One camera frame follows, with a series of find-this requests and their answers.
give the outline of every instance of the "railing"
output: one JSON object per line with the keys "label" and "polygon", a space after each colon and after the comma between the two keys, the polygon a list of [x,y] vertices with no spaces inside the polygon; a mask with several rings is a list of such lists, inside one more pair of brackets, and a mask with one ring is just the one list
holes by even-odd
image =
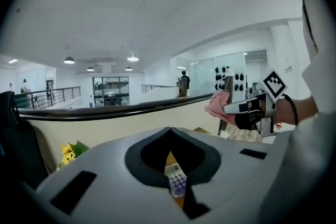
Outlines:
{"label": "railing", "polygon": [[92,121],[123,118],[144,113],[151,113],[184,105],[209,100],[212,93],[185,98],[174,98],[161,101],[153,101],[136,105],[105,106],[101,108],[84,109],[52,109],[30,110],[20,109],[19,113],[26,119],[48,121]]}
{"label": "railing", "polygon": [[142,92],[148,93],[149,91],[155,89],[155,88],[172,88],[173,86],[160,86],[160,85],[148,85],[148,84],[141,84],[142,86]]}
{"label": "railing", "polygon": [[16,94],[15,103],[19,109],[47,109],[58,103],[80,96],[80,87],[62,88]]}

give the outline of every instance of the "window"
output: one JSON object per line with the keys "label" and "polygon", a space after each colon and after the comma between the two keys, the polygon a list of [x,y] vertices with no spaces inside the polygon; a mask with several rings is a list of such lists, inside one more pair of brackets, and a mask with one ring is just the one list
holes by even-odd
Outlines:
{"label": "window", "polygon": [[48,89],[54,88],[54,80],[47,80],[47,87]]}
{"label": "window", "polygon": [[129,77],[93,78],[94,102],[97,106],[126,105],[129,103]]}

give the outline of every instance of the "glass wall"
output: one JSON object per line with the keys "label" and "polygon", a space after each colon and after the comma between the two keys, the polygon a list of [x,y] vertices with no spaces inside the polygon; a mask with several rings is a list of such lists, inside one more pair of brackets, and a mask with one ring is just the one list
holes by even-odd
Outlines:
{"label": "glass wall", "polygon": [[250,88],[261,81],[269,71],[267,50],[245,53],[247,86]]}
{"label": "glass wall", "polygon": [[96,107],[129,104],[128,77],[98,77],[92,83]]}
{"label": "glass wall", "polygon": [[219,80],[216,75],[233,76],[234,85],[243,86],[233,92],[233,102],[245,98],[246,74],[244,53],[223,55],[198,61],[192,61],[189,64],[190,71],[190,92],[191,95],[207,94],[216,91],[216,85],[225,89],[223,80]]}

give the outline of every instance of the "pink cloth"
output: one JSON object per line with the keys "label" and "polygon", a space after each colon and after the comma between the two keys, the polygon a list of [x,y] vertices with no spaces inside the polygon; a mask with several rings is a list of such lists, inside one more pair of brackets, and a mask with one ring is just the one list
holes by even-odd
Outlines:
{"label": "pink cloth", "polygon": [[235,123],[235,115],[227,115],[223,111],[223,106],[227,104],[227,99],[229,98],[229,92],[215,92],[211,97],[210,103],[204,109],[210,115],[220,118],[232,125]]}

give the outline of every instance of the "wristband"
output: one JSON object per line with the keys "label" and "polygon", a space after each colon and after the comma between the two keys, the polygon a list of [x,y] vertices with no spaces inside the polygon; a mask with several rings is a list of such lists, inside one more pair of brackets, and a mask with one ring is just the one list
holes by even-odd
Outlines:
{"label": "wristband", "polygon": [[293,100],[291,99],[291,97],[289,97],[286,94],[283,94],[282,96],[291,104],[291,106],[293,108],[293,111],[294,111],[295,125],[298,125],[298,123],[299,123],[298,112],[296,111],[296,107],[295,107],[295,104],[294,104]]}

